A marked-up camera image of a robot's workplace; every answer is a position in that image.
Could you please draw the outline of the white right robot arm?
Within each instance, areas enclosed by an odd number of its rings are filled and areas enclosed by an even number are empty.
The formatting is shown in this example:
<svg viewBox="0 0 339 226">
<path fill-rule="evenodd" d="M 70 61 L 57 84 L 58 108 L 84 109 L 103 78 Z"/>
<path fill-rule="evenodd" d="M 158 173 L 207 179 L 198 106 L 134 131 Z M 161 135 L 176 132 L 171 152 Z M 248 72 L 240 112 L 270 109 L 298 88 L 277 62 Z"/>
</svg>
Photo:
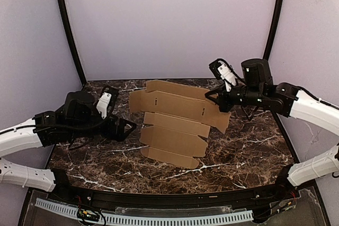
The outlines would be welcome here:
<svg viewBox="0 0 339 226">
<path fill-rule="evenodd" d="M 265 59 L 249 59 L 241 64 L 243 78 L 223 59 L 209 64 L 209 69 L 223 85 L 206 92 L 205 97 L 227 113 L 233 106 L 253 106 L 284 117 L 303 120 L 338 134 L 338 106 L 314 96 L 301 86 L 275 85 Z M 276 185 L 293 188 L 310 180 L 338 171 L 338 145 L 304 162 L 285 166 Z"/>
</svg>

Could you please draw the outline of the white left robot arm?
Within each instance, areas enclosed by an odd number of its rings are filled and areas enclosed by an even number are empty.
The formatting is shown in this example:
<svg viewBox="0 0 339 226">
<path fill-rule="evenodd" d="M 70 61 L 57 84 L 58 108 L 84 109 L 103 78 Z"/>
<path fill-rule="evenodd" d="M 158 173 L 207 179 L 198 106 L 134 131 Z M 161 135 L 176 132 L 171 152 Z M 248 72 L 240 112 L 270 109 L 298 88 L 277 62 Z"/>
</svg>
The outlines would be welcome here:
<svg viewBox="0 0 339 226">
<path fill-rule="evenodd" d="M 113 114 L 118 90 L 105 87 L 98 100 L 86 91 L 69 92 L 65 103 L 55 111 L 45 111 L 23 123 L 1 131 L 1 183 L 53 192 L 69 186 L 62 169 L 37 169 L 15 164 L 4 156 L 26 149 L 57 143 L 72 144 L 78 138 L 123 141 L 137 125 Z"/>
</svg>

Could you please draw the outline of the brown cardboard box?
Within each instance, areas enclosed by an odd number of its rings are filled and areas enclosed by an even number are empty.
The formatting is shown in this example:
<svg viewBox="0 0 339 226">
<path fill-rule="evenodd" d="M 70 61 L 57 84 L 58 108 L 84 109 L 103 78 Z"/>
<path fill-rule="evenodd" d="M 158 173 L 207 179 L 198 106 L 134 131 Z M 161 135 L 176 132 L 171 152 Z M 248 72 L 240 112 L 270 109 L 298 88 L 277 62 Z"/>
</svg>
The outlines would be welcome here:
<svg viewBox="0 0 339 226">
<path fill-rule="evenodd" d="M 206 99 L 205 88 L 151 80 L 145 89 L 131 92 L 129 110 L 143 112 L 140 151 L 149 159 L 195 169 L 206 155 L 210 129 L 225 133 L 231 114 Z"/>
</svg>

